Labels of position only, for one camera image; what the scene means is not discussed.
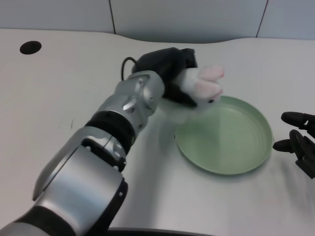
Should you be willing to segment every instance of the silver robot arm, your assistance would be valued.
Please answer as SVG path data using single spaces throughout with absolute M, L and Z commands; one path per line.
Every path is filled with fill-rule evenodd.
M 164 94 L 154 71 L 140 71 L 115 92 L 41 172 L 34 206 L 0 236 L 82 236 L 106 231 L 127 194 L 126 155 Z

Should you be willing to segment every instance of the black cable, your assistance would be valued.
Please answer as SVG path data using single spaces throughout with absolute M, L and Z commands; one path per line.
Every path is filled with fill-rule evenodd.
M 124 68 L 125 68 L 125 64 L 126 64 L 126 62 L 129 61 L 129 60 L 133 61 L 133 63 L 136 65 L 137 69 L 140 71 L 140 67 L 139 67 L 139 65 L 138 65 L 138 63 L 137 63 L 137 61 L 136 61 L 135 59 L 133 59 L 132 57 L 127 57 L 127 58 L 125 58 L 124 61 L 123 61 L 123 64 L 122 64 L 122 72 L 121 72 L 121 73 L 122 73 L 122 81 L 124 80 Z

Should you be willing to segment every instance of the green bowl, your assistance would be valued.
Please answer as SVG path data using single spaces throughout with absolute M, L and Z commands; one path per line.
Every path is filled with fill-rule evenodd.
M 218 105 L 177 126 L 175 138 L 191 162 L 223 175 L 258 167 L 270 156 L 274 142 L 263 114 L 229 96 L 221 96 Z

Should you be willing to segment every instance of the white table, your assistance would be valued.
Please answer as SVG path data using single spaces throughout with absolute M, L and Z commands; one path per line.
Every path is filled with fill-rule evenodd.
M 30 40 L 42 49 L 22 55 L 20 46 Z M 281 121 L 282 112 L 315 114 L 315 41 L 173 44 L 106 33 L 1 29 L 0 228 L 32 206 L 38 174 L 112 94 L 122 60 L 167 47 L 194 48 L 200 66 L 223 64 L 224 93 L 260 109 L 276 141 L 292 129 Z M 293 154 L 273 151 L 248 174 L 214 175 L 181 156 L 174 129 L 161 110 L 150 118 L 127 157 L 129 192 L 112 227 L 218 236 L 315 234 L 315 180 L 295 165 Z

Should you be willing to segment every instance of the pink bunny ear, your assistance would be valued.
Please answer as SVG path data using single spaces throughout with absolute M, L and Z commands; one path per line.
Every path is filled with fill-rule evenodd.
M 222 93 L 222 86 L 210 81 L 196 80 L 194 95 L 200 99 L 213 99 Z
M 200 70 L 199 78 L 206 81 L 217 81 L 224 76 L 224 68 L 220 65 L 207 66 Z

